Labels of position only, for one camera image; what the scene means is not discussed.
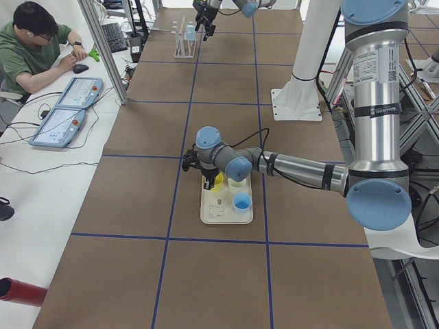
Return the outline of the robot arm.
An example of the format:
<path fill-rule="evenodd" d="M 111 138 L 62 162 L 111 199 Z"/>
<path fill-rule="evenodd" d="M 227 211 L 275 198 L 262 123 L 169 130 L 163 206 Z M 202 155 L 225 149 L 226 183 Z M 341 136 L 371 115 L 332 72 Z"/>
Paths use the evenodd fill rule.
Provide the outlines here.
<path fill-rule="evenodd" d="M 306 188 L 335 191 L 346 198 L 351 217 L 361 226 L 393 230 L 412 210 L 409 170 L 399 146 L 399 46 L 408 33 L 406 1 L 312 3 L 291 79 L 271 92 L 273 115 L 278 121 L 320 120 L 317 98 L 323 90 L 318 76 L 339 18 L 345 22 L 349 61 L 343 71 L 353 74 L 354 87 L 353 117 L 346 123 L 334 118 L 347 166 L 229 145 L 217 128 L 206 126 L 184 155 L 182 168 L 201 171 L 208 190 L 220 173 L 240 182 L 257 171 Z"/>
<path fill-rule="evenodd" d="M 236 0 L 233 1 L 238 11 L 231 14 L 225 14 L 220 12 L 222 5 L 221 0 L 194 0 L 192 2 L 193 8 L 197 14 L 195 16 L 195 31 L 198 32 L 200 27 L 204 28 L 203 41 L 207 41 L 215 33 L 216 25 L 213 24 L 218 13 L 224 16 L 232 16 L 238 12 L 241 12 L 246 18 L 254 16 L 257 10 L 271 9 L 277 0 L 271 1 L 252 1 L 252 0 Z"/>

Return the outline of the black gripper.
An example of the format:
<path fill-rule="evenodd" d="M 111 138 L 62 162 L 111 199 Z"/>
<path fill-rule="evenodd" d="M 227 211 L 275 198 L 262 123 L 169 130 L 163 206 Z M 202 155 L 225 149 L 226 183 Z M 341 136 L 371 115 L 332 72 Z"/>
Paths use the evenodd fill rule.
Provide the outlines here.
<path fill-rule="evenodd" d="M 192 5 L 197 12 L 195 17 L 195 31 L 198 32 L 200 26 L 205 25 L 203 41 L 207 41 L 209 37 L 213 36 L 215 33 L 215 25 L 212 25 L 211 23 L 217 15 L 217 2 L 193 0 Z"/>
<path fill-rule="evenodd" d="M 195 149 L 195 144 L 192 144 L 191 149 L 183 155 L 182 170 L 188 172 L 190 168 L 198 169 L 204 176 L 203 189 L 211 190 L 215 187 L 215 179 L 220 173 L 216 167 L 204 167 L 198 157 L 198 151 Z"/>

